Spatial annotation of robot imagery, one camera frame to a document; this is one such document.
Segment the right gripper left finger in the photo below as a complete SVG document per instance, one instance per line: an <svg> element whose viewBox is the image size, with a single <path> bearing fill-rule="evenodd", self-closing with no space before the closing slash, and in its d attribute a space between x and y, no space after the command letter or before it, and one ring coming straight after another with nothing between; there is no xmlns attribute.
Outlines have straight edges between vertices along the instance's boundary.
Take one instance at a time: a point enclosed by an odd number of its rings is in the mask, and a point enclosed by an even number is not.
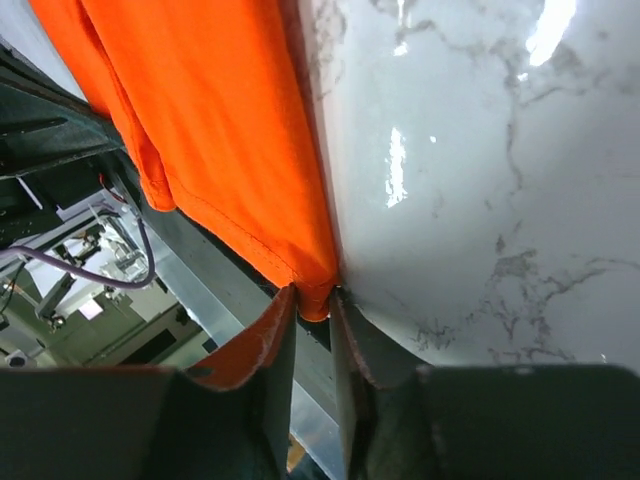
<svg viewBox="0 0 640 480"><path fill-rule="evenodd" d="M286 477L297 291L282 288L261 316L186 370L213 392L216 479Z"/></svg>

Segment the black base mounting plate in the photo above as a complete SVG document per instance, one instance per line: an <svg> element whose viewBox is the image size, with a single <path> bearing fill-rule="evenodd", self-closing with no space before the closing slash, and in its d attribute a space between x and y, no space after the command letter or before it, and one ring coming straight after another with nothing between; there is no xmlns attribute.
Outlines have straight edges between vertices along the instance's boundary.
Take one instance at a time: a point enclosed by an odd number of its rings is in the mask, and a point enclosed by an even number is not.
<svg viewBox="0 0 640 480"><path fill-rule="evenodd" d="M51 215L102 190L124 203L106 161L125 150L113 124L1 48L1 220Z"/></svg>

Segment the orange t-shirt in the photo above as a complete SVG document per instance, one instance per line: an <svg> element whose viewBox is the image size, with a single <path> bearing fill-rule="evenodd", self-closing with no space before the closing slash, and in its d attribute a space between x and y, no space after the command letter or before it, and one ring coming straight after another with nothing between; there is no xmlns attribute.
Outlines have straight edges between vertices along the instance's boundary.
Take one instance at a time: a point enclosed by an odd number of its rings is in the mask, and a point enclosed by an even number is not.
<svg viewBox="0 0 640 480"><path fill-rule="evenodd" d="M323 320L338 282L285 1L36 1L156 210L180 210Z"/></svg>

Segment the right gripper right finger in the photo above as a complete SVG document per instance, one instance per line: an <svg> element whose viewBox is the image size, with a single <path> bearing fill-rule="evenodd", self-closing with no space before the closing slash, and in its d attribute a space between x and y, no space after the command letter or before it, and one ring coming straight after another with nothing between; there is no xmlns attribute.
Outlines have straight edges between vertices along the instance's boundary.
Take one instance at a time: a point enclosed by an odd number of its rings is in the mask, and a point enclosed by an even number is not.
<svg viewBox="0 0 640 480"><path fill-rule="evenodd" d="M402 423L415 413L421 360L367 320L339 288L329 299L331 352L346 475L401 479L411 466L403 445L415 434Z"/></svg>

